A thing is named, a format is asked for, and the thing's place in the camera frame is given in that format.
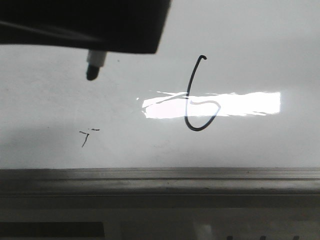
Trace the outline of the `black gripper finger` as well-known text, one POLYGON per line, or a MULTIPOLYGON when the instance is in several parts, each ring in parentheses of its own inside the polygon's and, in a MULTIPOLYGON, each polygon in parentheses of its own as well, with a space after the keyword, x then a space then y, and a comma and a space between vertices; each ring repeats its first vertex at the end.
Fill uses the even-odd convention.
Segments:
POLYGON ((154 54, 168 0, 3 0, 2 44, 154 54))

